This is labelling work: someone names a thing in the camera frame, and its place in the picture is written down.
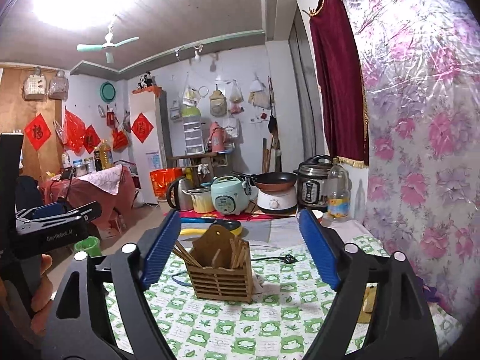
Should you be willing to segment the person's left hand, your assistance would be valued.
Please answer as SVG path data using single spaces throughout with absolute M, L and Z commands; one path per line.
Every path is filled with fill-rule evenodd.
M 52 307 L 53 283 L 47 276 L 47 271 L 52 265 L 52 257 L 49 254 L 42 254 L 39 268 L 39 278 L 35 292 L 28 296 L 30 309 L 33 316 L 29 316 L 26 306 L 22 303 L 16 287 L 10 280 L 1 280 L 1 309 L 5 311 L 9 322 L 12 324 L 10 330 L 16 329 L 19 336 L 33 344 L 38 337 L 45 335 L 47 319 Z

